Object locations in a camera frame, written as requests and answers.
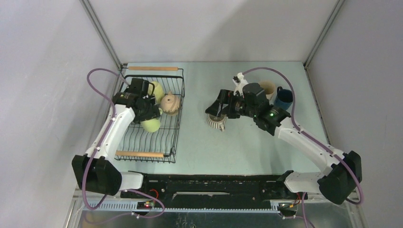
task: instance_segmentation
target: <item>wire dish rack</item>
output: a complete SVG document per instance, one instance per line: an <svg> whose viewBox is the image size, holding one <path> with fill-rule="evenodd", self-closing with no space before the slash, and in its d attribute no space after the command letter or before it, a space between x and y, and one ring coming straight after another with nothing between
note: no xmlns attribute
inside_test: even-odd
<svg viewBox="0 0 403 228"><path fill-rule="evenodd" d="M185 97L185 84L183 80L183 69L181 76L168 75L127 75L125 79L130 82L131 78L142 78L149 82L156 81L161 84L165 94L170 91L180 99L179 111L177 115L171 116L162 113L160 117L160 129L154 133L149 133L140 124L131 123L123 136L118 150L116 160L141 161L141 162L168 162L175 163L176 146L178 144L179 128L181 125L183 98ZM143 67L140 70L152 70L152 67Z"/></svg>

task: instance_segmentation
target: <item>metal frame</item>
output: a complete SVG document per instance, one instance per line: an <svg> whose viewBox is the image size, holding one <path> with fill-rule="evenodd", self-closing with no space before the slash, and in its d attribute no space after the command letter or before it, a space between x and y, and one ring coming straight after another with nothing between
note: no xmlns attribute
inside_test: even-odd
<svg viewBox="0 0 403 228"><path fill-rule="evenodd" d="M88 197L88 200L91 203L98 203L99 200L101 199L102 195L89 192L87 197ZM132 210L130 210L128 208L126 208L126 209L117 209L117 208L107 209L107 207L109 206L109 208L111 208L113 205L123 205L124 206L124 205L137 204L138 201L142 201L142 200L144 200L144 199L141 199L141 198L138 198L138 199L123 199L123 198L120 198L118 195L116 195L116 196L108 196L105 199L105 204L106 204L105 208L99 208L96 211L99 211L99 212L107 211L107 212L112 212L112 213L113 212L114 213L116 213L116 212L117 213L130 212ZM169 210L167 210L167 212L170 212L170 213L180 213L181 212L181 213L185 213L185 214L188 214L189 212L203 213L203 217L205 216L204 215L205 213L221 213L221 212L226 212L227 214L233 214L233 216L235 216L235 217L239 216L240 214L245 214L245 213L250 214L250 215L254 215L254 214L257 215L257 214L263 214L264 213L267 216L269 216L270 214L274 214L274 213L278 212L277 211L278 210L277 205L279 203L286 203L286 202L288 202L288 201L286 201L286 200L271 200L270 203L272 205L272 209L271 210L270 209L261 210L261 211L259 211L259 210L256 210L256 211L245 211L245 210L234 210L234 211L224 210L224 211L220 211L220 210L204 210L204 209L188 211L186 209L169 209ZM320 194L310 194L309 201L307 201L307 203L309 205L313 205L313 204L318 205L319 208L322 208L322 209L323 209L323 207L321 207L321 205L324 205L324 204L329 204L330 205L328 200L326 200ZM347 202L345 202L341 206L332 205L333 209L337 208L337 207L345 207L345 209L346 209L346 211L348 213L348 216L349 216L348 219L351 222L352 228L362 228L362 227L366 228L366 227L368 227L368 225L366 224L366 220L364 219L364 215L363 215L361 207L349 204ZM332 208L328 208L329 211L321 214L321 215L325 216L324 219L326 219L327 216L330 216L330 217L332 216L332 214L334 213L334 211L332 211ZM88 210L85 208L85 206L83 204L81 190L78 189L78 190L75 191L75 194L74 194L74 196L72 198L71 205L70 205L70 208L68 210L66 222L65 222L63 227L64 228L77 228L77 227L80 227L81 216L82 216L83 212L85 213L86 211L88 211Z"/></svg>
<svg viewBox="0 0 403 228"><path fill-rule="evenodd" d="M330 13L330 16L327 18L325 26L323 27L322 31L320 32L319 37L316 39L314 46L312 47L311 51L309 52L309 54L307 56L307 59L304 62L305 70L309 68L309 65L311 64L313 57L315 56L318 48L322 44L328 31L332 27L333 22L335 21L337 15L339 14L344 2L345 2L345 0L338 0L336 2L336 5L334 6L332 12Z"/></svg>
<svg viewBox="0 0 403 228"><path fill-rule="evenodd" d="M102 43L105 45L106 50L108 51L109 55L111 56L112 60L116 64L116 67L120 70L122 63L120 62L115 49L112 46L111 41L109 40L108 36L104 28L99 21L98 16L96 15L94 8L92 7L89 0L80 0L81 4L83 5L84 10L86 11L89 19L91 20L92 24L94 25L95 31L98 33L99 37L101 38Z"/></svg>
<svg viewBox="0 0 403 228"><path fill-rule="evenodd" d="M107 49L110 57L112 58L113 62L116 65L117 70L119 71L119 73L123 76L124 74L124 70L125 70L125 64L122 64L122 62L119 60L119 57L117 55L117 53L115 52L115 49L113 48L112 43L110 42L104 28L102 27L101 22L99 21L98 16L96 15L94 8L92 7L90 0L80 0L80 2L83 5L84 10L86 11L89 19L91 20L92 24L94 25L94 29L96 30L96 32L98 33L102 43L104 44L105 48ZM323 43L324 38L326 37L327 33L329 32L330 28L333 25L333 22L335 21L337 15L339 14L342 6L344 5L345 0L338 0L337 3L335 4L331 14L329 15L324 27L322 28L318 38L315 41L315 44L313 45L313 47L311 48L306 60L304 61L303 65L306 71L306 75L307 75L307 79L309 82L309 86L311 88L312 91L312 95L315 99L315 103L317 106L317 111L319 113L320 116L320 120L323 126L323 130L325 132L326 135L326 139L327 141L330 143L330 139L328 136L328 132L326 130L325 127L325 123L323 121L322 118L322 114L320 111L320 107L319 104L317 102L317 97L315 95L315 91L313 89L312 86L312 82L310 80L309 77L309 66L317 52L317 50L319 49L320 45ZM112 90L112 93L115 93L118 88L119 88L119 84L118 84L119 79L117 78L114 82L114 89ZM69 208L69 213L66 217L66 221L65 221L65 226L64 227L77 227L78 226L78 222L79 222L79 218L81 217L81 212L82 212L82 200L80 200L79 198L80 193L78 191L76 191L76 194L73 196L72 198L72 203L70 205ZM349 207L347 207L347 210L349 212L350 216L350 220L353 224L353 227L368 227L367 223L366 223L366 219L363 215L363 211L361 206L356 206L356 205L350 205Z"/></svg>

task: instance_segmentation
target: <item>white cable clip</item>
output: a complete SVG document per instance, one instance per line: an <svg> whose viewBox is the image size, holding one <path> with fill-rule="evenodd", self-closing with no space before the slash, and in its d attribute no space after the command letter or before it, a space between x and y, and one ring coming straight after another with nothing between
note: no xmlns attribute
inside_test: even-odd
<svg viewBox="0 0 403 228"><path fill-rule="evenodd" d="M242 72L239 72L239 73L237 74L237 78L238 78L239 80L241 80L241 79L244 79L245 76L242 74Z"/></svg>

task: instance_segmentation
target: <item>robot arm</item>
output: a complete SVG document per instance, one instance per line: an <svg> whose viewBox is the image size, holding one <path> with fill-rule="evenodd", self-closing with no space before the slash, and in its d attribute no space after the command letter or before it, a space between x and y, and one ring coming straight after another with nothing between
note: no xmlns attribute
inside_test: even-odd
<svg viewBox="0 0 403 228"><path fill-rule="evenodd" d="M242 93L222 89L216 101L206 109L206 113L214 116L226 115L230 119L239 118L241 115L251 117L260 129L298 148L320 172L287 171L279 181L284 182L290 192L321 193L331 202L342 204L354 190L355 182L334 155L338 155L347 163L361 182L360 156L354 151L344 153L325 143L333 151L333 155L329 154L303 134L302 131L307 133L303 128L297 130L294 127L288 112L270 105L259 84L247 83L245 79L237 77L234 77L234 82L238 83L237 89L242 89Z"/></svg>
<svg viewBox="0 0 403 228"><path fill-rule="evenodd" d="M86 190L107 195L115 195L120 190L139 189L143 183L143 175L135 172L120 172L114 163L116 150L131 122L158 118L160 112L155 104L155 97L148 95L150 83L143 79L133 78L130 86L113 97L115 116L111 107L99 135L92 146L82 156L73 158L72 166L78 186L82 188L85 167L89 158L94 155L90 164L90 171L86 179ZM107 130L103 141L99 145L104 131Z"/></svg>

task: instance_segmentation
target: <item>light blue tabletop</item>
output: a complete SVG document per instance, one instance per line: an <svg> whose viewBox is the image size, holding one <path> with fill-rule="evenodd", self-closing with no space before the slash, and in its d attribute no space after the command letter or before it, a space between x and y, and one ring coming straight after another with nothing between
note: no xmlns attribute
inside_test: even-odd
<svg viewBox="0 0 403 228"><path fill-rule="evenodd" d="M186 97L183 101L176 163L118 161L115 165L120 171L229 175L282 174L287 170L319 171L298 149L259 129L251 118L227 120L225 131L220 132L207 125L204 113L217 98L220 89L234 90L232 78L237 73L254 67L270 67L283 73L295 89L296 120L325 142L326 137L301 62L136 63L129 66L183 68ZM170 71L146 73L179 75ZM127 70L127 74L140 73ZM276 86L288 88L280 76L267 70L251 72L245 75L245 79L249 83L271 80Z"/></svg>

